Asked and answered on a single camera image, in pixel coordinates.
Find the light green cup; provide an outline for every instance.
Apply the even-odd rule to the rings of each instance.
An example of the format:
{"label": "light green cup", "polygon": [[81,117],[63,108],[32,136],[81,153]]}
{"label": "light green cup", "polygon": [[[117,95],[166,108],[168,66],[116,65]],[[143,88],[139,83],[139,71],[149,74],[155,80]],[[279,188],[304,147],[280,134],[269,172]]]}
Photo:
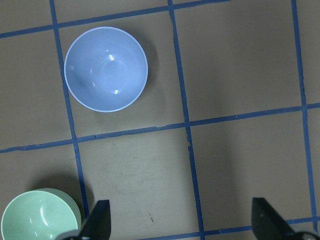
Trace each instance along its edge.
{"label": "light green cup", "polygon": [[63,191],[42,188],[22,193],[8,204],[1,234],[3,240],[54,240],[80,226],[76,202]]}

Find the light blue bowl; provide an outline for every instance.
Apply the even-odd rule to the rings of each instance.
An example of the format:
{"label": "light blue bowl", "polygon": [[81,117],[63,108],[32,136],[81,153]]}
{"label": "light blue bowl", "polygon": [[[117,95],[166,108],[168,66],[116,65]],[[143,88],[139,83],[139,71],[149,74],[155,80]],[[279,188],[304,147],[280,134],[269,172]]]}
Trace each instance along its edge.
{"label": "light blue bowl", "polygon": [[114,112],[131,105],[148,77],[144,50],[129,33],[97,27],[81,34],[64,61],[64,77],[74,98],[98,112]]}
{"label": "light blue bowl", "polygon": [[58,235],[78,230],[80,211],[65,192],[42,188],[15,197],[1,219],[3,240],[54,240]]}

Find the tiled floor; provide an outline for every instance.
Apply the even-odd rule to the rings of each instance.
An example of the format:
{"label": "tiled floor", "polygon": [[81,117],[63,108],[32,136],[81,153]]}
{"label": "tiled floor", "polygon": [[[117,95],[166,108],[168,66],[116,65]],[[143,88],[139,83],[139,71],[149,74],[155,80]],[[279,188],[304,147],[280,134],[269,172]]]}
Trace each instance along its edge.
{"label": "tiled floor", "polygon": [[[111,240],[253,240],[252,197],[316,229],[319,12],[318,0],[2,0],[1,215],[49,187],[83,220],[109,199]],[[142,95],[118,112],[83,107],[61,78],[71,43],[99,26],[148,59]]]}

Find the tiled surface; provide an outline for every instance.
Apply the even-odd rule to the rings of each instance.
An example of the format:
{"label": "tiled surface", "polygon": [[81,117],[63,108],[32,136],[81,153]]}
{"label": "tiled surface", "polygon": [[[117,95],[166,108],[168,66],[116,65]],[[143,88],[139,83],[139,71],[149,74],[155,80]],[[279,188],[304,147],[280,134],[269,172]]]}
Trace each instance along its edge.
{"label": "tiled surface", "polygon": [[112,113],[84,108],[70,94],[77,136],[182,123],[184,116],[169,13],[159,12],[62,28],[63,56],[80,34],[100,26],[123,29],[139,41],[148,60],[148,79],[141,96],[132,105]]}
{"label": "tiled surface", "polygon": [[320,2],[298,0],[297,7],[306,100],[309,104],[317,103],[320,102]]}
{"label": "tiled surface", "polygon": [[1,216],[7,204],[19,194],[34,189],[54,188],[64,191],[76,201],[83,219],[83,204],[72,145],[2,153],[0,165]]}
{"label": "tiled surface", "polygon": [[162,6],[166,0],[55,0],[58,23]]}
{"label": "tiled surface", "polygon": [[95,200],[110,199],[113,239],[197,232],[185,135],[180,128],[80,143]]}
{"label": "tiled surface", "polygon": [[0,33],[50,25],[49,1],[1,0],[0,23]]}
{"label": "tiled surface", "polygon": [[301,104],[290,1],[201,5],[175,19],[191,120]]}
{"label": "tiled surface", "polygon": [[53,31],[0,45],[0,149],[70,139]]}
{"label": "tiled surface", "polygon": [[299,112],[191,131],[204,230],[250,225],[252,197],[265,197],[286,219],[310,215]]}

